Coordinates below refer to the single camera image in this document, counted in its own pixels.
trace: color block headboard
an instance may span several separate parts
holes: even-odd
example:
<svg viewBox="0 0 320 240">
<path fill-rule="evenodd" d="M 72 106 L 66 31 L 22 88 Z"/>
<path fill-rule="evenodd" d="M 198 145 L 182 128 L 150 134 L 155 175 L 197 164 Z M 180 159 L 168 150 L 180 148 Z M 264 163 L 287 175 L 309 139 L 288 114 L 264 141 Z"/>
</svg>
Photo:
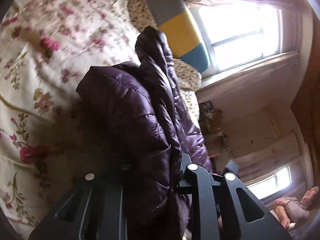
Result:
<svg viewBox="0 0 320 240">
<path fill-rule="evenodd" d="M 200 73 L 210 64 L 199 29 L 183 0 L 146 0 L 160 31 L 167 36 L 172 54 Z"/>
</svg>

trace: yellow panel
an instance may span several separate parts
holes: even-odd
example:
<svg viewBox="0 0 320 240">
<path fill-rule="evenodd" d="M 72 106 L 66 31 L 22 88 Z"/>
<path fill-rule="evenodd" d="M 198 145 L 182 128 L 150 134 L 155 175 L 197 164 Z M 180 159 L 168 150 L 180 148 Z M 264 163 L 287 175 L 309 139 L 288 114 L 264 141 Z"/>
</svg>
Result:
<svg viewBox="0 0 320 240">
<path fill-rule="evenodd" d="M 200 44 L 200 39 L 187 11 L 160 25 L 159 30 L 167 36 L 175 58 L 181 57 Z"/>
</svg>

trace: gray panel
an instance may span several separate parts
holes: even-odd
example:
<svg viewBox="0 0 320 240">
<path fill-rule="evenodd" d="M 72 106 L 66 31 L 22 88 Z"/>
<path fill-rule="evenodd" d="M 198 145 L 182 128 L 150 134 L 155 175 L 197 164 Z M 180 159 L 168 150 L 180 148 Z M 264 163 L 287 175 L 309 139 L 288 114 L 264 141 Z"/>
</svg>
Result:
<svg viewBox="0 0 320 240">
<path fill-rule="evenodd" d="M 158 26 L 185 11 L 183 0 L 146 0 Z"/>
</svg>

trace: purple puffer jacket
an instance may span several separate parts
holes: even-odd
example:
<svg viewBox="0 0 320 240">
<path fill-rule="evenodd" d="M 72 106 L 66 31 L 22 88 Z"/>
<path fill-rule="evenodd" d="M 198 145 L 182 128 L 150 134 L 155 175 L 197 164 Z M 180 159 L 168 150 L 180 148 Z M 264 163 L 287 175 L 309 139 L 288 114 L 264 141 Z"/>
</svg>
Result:
<svg viewBox="0 0 320 240">
<path fill-rule="evenodd" d="M 124 179 L 129 239 L 182 238 L 191 198 L 178 195 L 181 153 L 209 172 L 204 137 L 181 101 L 164 33 L 147 27 L 138 37 L 141 66 L 91 67 L 77 87 L 107 125 L 117 154 L 131 163 Z"/>
</svg>

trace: white floral fabric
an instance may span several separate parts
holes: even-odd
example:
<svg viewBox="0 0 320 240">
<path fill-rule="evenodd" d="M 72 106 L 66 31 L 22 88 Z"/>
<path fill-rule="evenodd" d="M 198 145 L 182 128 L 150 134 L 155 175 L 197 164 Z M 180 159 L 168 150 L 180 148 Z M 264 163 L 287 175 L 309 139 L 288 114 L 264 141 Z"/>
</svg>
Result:
<svg viewBox="0 0 320 240">
<path fill-rule="evenodd" d="M 76 87 L 91 65 L 139 64 L 137 29 L 156 25 L 144 0 L 128 8 L 127 0 L 15 0 L 0 24 L 0 207 L 23 239 L 79 178 L 114 166 L 105 125 Z M 175 68 L 197 123 L 201 76 L 180 60 Z"/>
</svg>

